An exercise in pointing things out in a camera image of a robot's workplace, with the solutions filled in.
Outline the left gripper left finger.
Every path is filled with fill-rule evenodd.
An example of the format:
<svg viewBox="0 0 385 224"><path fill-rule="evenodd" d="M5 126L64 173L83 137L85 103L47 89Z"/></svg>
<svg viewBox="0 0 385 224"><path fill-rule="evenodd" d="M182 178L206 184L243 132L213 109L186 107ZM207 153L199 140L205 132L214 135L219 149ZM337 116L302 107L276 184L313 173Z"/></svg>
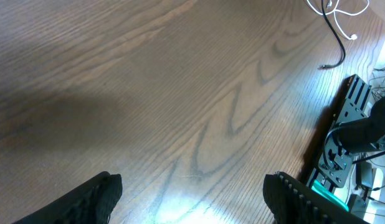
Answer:
<svg viewBox="0 0 385 224"><path fill-rule="evenodd" d="M108 224L122 196L120 174L103 171L15 224Z"/></svg>

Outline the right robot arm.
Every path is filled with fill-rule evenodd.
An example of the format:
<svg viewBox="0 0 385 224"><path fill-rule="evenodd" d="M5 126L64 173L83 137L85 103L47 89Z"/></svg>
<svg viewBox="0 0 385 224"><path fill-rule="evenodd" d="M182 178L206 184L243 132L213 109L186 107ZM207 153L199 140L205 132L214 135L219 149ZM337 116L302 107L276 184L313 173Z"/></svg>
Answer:
<svg viewBox="0 0 385 224"><path fill-rule="evenodd" d="M355 164L385 155L385 96L375 102L367 118L338 123L325 138L348 153L376 151L377 154L354 161Z"/></svg>

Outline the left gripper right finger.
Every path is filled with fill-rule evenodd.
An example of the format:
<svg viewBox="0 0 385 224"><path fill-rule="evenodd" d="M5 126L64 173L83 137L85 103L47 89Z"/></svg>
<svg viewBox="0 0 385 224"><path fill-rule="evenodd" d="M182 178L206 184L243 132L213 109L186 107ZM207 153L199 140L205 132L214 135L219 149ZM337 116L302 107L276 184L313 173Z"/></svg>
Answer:
<svg viewBox="0 0 385 224"><path fill-rule="evenodd" d="M263 197L277 223L366 223L284 172L265 176Z"/></svg>

